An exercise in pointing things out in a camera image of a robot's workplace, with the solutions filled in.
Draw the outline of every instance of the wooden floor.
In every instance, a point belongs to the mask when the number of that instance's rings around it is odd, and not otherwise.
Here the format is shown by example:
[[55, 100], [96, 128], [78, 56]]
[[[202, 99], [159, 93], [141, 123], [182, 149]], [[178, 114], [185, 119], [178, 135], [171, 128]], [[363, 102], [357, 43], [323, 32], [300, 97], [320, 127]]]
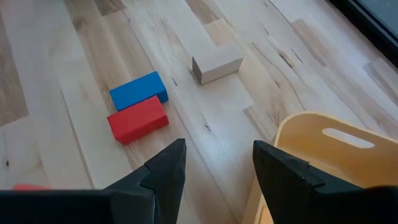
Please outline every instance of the wooden floor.
[[[325, 0], [0, 0], [0, 187], [103, 188], [187, 140], [179, 223], [239, 223], [252, 142], [327, 113], [398, 138], [397, 70]], [[236, 42], [240, 71], [200, 86], [197, 40]], [[109, 89], [153, 70], [170, 125], [126, 147]]]

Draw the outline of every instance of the foam block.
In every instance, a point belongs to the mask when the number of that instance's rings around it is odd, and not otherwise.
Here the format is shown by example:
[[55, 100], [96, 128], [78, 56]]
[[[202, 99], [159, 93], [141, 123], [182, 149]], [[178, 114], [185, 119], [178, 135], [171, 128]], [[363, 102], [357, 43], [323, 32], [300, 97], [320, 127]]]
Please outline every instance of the foam block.
[[140, 77], [109, 91], [117, 111], [128, 108], [150, 97], [157, 96], [161, 103], [169, 100], [166, 87], [157, 72]]
[[213, 51], [194, 55], [192, 70], [201, 85], [239, 70], [243, 55], [235, 43], [224, 44]]
[[113, 135], [121, 144], [129, 144], [169, 124], [157, 96], [130, 106], [108, 117]]

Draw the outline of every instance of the red block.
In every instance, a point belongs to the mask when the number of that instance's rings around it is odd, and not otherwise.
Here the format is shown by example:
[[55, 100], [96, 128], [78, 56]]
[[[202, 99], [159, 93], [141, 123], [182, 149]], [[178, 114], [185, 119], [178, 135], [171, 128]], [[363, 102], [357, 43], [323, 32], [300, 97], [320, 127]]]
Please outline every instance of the red block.
[[169, 124], [157, 96], [112, 114], [108, 122], [115, 139], [121, 144], [129, 144]]

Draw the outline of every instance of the beige block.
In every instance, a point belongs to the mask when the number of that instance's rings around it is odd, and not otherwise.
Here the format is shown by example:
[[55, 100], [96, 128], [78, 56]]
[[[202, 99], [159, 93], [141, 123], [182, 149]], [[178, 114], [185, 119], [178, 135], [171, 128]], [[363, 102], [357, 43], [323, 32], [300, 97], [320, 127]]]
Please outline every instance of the beige block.
[[192, 70], [201, 85], [239, 70], [243, 55], [235, 43], [192, 57]]

